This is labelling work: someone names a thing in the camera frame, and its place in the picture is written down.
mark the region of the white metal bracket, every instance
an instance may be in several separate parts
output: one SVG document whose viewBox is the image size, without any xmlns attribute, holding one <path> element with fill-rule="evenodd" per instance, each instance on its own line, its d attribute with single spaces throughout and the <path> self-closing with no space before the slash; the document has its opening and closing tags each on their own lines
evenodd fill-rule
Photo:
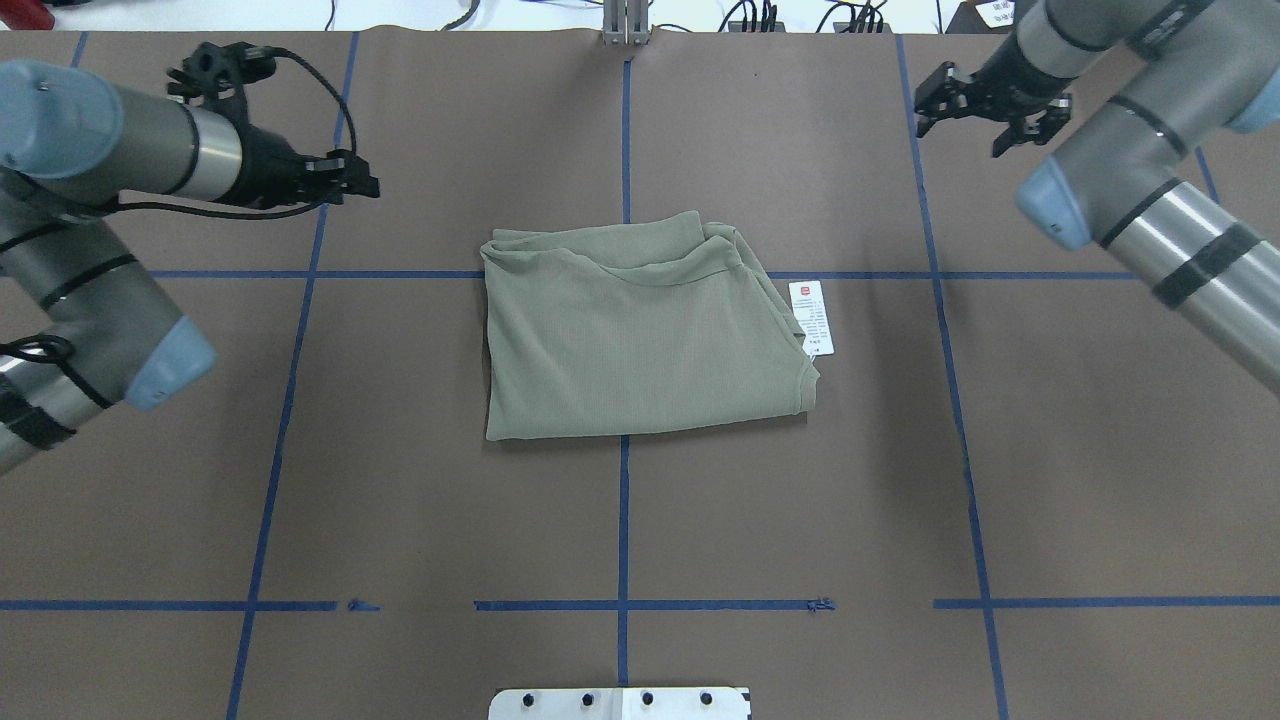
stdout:
<svg viewBox="0 0 1280 720">
<path fill-rule="evenodd" d="M 603 0 L 605 45 L 649 44 L 649 0 Z"/>
<path fill-rule="evenodd" d="M 751 720 L 746 688 L 577 688 L 502 691 L 489 720 Z"/>
</svg>

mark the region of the blue tape line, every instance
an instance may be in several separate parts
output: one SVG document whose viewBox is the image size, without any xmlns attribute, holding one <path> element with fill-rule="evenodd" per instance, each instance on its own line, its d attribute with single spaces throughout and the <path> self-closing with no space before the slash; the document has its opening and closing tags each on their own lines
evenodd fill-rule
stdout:
<svg viewBox="0 0 1280 720">
<path fill-rule="evenodd" d="M 622 61 L 622 222 L 631 224 L 631 63 Z M 631 556 L 631 436 L 618 439 L 618 687 L 630 682 L 627 635 Z"/>
<path fill-rule="evenodd" d="M 835 610 L 831 598 L 818 600 L 632 600 L 630 610 L 635 612 L 703 612 L 719 610 L 744 610 L 759 612 Z"/>
<path fill-rule="evenodd" d="M 945 281 L 1133 281 L 1123 272 L 943 270 Z M 152 270 L 155 278 L 197 279 L 453 279 L 483 281 L 484 270 Z M 929 281 L 933 273 L 915 270 L 782 270 L 776 281 Z"/>
<path fill-rule="evenodd" d="M 933 275 L 929 273 L 916 273 L 909 270 L 899 272 L 804 272 L 804 270 L 786 270 L 780 273 L 769 273 L 769 278 L 776 281 L 927 281 Z"/>
<path fill-rule="evenodd" d="M 1213 173 L 1208 172 L 1208 160 L 1204 159 L 1204 151 L 1199 147 L 1196 149 L 1196 161 L 1199 163 L 1201 174 L 1204 176 L 1204 187 L 1208 188 L 1210 200 L 1221 204 L 1221 200 L 1217 199 L 1217 184 L 1213 183 Z"/>
<path fill-rule="evenodd" d="M 942 598 L 934 610 L 1041 610 L 1068 607 L 1280 607 L 1276 594 Z"/>
<path fill-rule="evenodd" d="M 260 600 L 253 609 L 259 612 L 337 612 L 338 601 Z"/>
<path fill-rule="evenodd" d="M 0 600 L 4 611 L 243 612 L 247 607 L 242 600 Z"/>
<path fill-rule="evenodd" d="M 942 336 L 942 359 L 947 370 L 947 386 L 951 393 L 951 415 L 960 436 L 960 455 L 964 466 L 965 489 L 969 493 L 969 534 L 973 539 L 973 553 L 978 570 L 978 591 L 984 601 L 991 600 L 991 584 L 987 579 L 987 557 L 983 551 L 982 523 L 978 518 L 978 493 L 973 483 L 973 468 L 969 462 L 969 439 L 964 428 L 964 409 L 960 405 L 960 387 L 955 370 L 955 356 L 951 352 L 951 331 L 947 327 L 946 304 L 942 296 L 942 272 L 938 264 L 937 245 L 933 240 L 933 219 L 929 213 L 929 199 L 924 188 L 924 163 L 920 160 L 920 143 L 915 137 L 915 111 L 911 106 L 910 73 L 906 68 L 906 47 L 902 36 L 897 41 L 897 65 L 902 78 L 902 106 L 906 111 L 906 133 L 911 146 L 911 161 L 915 165 L 915 187 L 920 201 L 920 220 L 924 225 L 924 245 L 929 255 L 929 272 L 933 274 L 933 304 L 938 315 L 938 333 Z M 996 691 L 996 710 L 1000 720 L 1009 720 L 1009 700 L 1005 693 L 1005 671 L 1000 660 L 1000 642 L 996 637 L 996 614 L 983 609 L 983 623 L 987 629 L 987 655 L 991 660 L 991 676 Z"/>
<path fill-rule="evenodd" d="M 356 76 L 356 51 L 360 49 L 360 32 L 356 31 L 351 33 L 351 46 L 347 49 L 347 77 L 342 79 L 342 100 L 343 102 L 351 104 L 351 81 Z M 338 113 L 338 118 L 333 124 L 333 146 L 338 147 L 342 145 L 342 131 L 346 127 L 343 124 L 343 115 Z"/>
<path fill-rule="evenodd" d="M 477 612 L 616 612 L 616 600 L 477 600 Z"/>
<path fill-rule="evenodd" d="M 945 281 L 1135 281 L 1138 275 L 1133 273 L 1071 273 L 1071 272 L 942 272 L 938 273 Z"/>
<path fill-rule="evenodd" d="M 484 270 L 320 270 L 316 273 L 320 279 L 352 279 L 352 281 L 380 281 L 380 279 L 444 279 L 444 281 L 481 281 Z"/>
<path fill-rule="evenodd" d="M 484 279 L 484 270 L 152 270 L 155 278 L 220 279 Z"/>
<path fill-rule="evenodd" d="M 717 610 L 836 610 L 829 597 L 817 600 L 477 600 L 479 612 L 699 612 Z"/>
<path fill-rule="evenodd" d="M 342 83 L 342 99 L 346 101 L 351 95 L 351 79 L 356 72 L 356 51 L 360 47 L 360 32 L 351 33 L 351 47 L 347 51 L 347 77 Z M 334 120 L 333 143 L 337 147 L 342 140 L 343 117 L 338 113 Z M 271 536 L 271 518 L 275 512 L 275 497 L 280 487 L 280 470 L 284 466 L 284 438 L 289 430 L 289 420 L 293 416 L 293 397 L 298 384 L 298 363 L 302 357 L 302 342 L 307 333 L 307 322 L 311 315 L 311 300 L 315 295 L 316 270 L 320 265 L 320 251 L 324 249 L 325 220 L 329 218 L 329 205 L 320 206 L 320 217 L 316 219 L 315 241 L 311 243 L 311 260 L 307 264 L 307 284 L 302 291 L 302 307 L 298 313 L 298 329 L 293 337 L 293 356 L 289 360 L 289 375 L 284 386 L 284 407 L 280 410 L 280 425 L 275 433 L 275 451 L 271 456 L 271 474 L 266 486 L 266 501 L 262 506 L 262 523 L 257 533 L 257 550 L 253 553 L 253 573 L 250 577 L 248 601 L 250 607 L 244 611 L 244 624 L 241 628 L 239 651 L 236 655 L 236 670 L 232 675 L 230 696 L 227 701 L 227 720 L 236 720 L 239 712 L 239 696 L 244 684 L 244 667 L 248 664 L 250 643 L 253 638 L 253 605 L 257 602 L 259 591 L 262 585 L 262 566 L 266 562 L 266 543 Z"/>
<path fill-rule="evenodd" d="M 244 612 L 243 600 L 0 600 L 0 612 Z M 334 601 L 264 601 L 259 612 L 334 612 Z"/>
<path fill-rule="evenodd" d="M 81 33 L 79 40 L 76 42 L 76 53 L 72 54 L 72 67 L 78 68 L 79 61 L 84 59 L 84 46 L 88 45 L 88 31 Z"/>
<path fill-rule="evenodd" d="M 618 687 L 631 684 L 631 671 L 627 667 L 627 633 L 630 616 L 626 607 L 618 610 Z"/>
<path fill-rule="evenodd" d="M 627 687 L 631 594 L 631 436 L 618 438 L 618 687 Z"/>
<path fill-rule="evenodd" d="M 622 222 L 631 223 L 631 61 L 622 63 Z"/>
</svg>

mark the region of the clothing tag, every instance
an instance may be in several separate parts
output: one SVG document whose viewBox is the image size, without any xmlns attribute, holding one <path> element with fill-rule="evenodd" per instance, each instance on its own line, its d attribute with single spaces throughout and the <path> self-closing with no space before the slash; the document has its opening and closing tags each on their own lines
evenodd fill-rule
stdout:
<svg viewBox="0 0 1280 720">
<path fill-rule="evenodd" d="M 973 9 L 978 10 L 978 14 L 982 15 L 982 22 L 987 23 L 989 28 L 1014 24 L 1014 4 L 1009 0 L 983 3 L 982 5 L 974 5 Z"/>
<path fill-rule="evenodd" d="M 804 351 L 810 357 L 836 352 L 831 343 L 831 325 L 827 324 L 827 301 L 822 299 L 822 283 L 805 281 L 790 283 L 791 313 L 804 328 Z"/>
</svg>

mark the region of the light blue joint cap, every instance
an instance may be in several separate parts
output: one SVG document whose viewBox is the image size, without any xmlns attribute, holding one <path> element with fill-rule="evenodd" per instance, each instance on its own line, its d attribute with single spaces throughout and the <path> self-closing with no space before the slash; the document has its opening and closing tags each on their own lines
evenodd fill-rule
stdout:
<svg viewBox="0 0 1280 720">
<path fill-rule="evenodd" d="M 0 63 L 0 165 L 41 179 L 83 174 L 115 150 L 124 108 L 115 87 L 84 70 L 36 60 Z"/>
<path fill-rule="evenodd" d="M 151 410 L 198 380 L 216 361 L 218 352 L 196 323 L 183 315 L 133 377 L 124 401 L 140 410 Z"/>
<path fill-rule="evenodd" d="M 1089 224 L 1057 158 L 1050 155 L 1041 163 L 1014 200 L 1024 215 L 1062 247 L 1079 250 L 1089 243 Z"/>
<path fill-rule="evenodd" d="M 1276 120 L 1280 120 L 1280 68 L 1271 74 L 1271 79 L 1253 102 L 1249 102 L 1234 120 L 1226 123 L 1226 127 L 1239 133 L 1249 133 L 1258 132 Z"/>
</svg>

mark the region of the green shirt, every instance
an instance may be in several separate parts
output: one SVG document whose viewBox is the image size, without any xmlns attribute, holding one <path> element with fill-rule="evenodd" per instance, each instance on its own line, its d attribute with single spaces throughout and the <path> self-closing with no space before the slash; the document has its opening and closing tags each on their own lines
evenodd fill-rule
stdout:
<svg viewBox="0 0 1280 720">
<path fill-rule="evenodd" d="M 488 439 L 660 433 L 795 415 L 818 372 L 804 331 L 737 229 L 497 229 Z"/>
</svg>

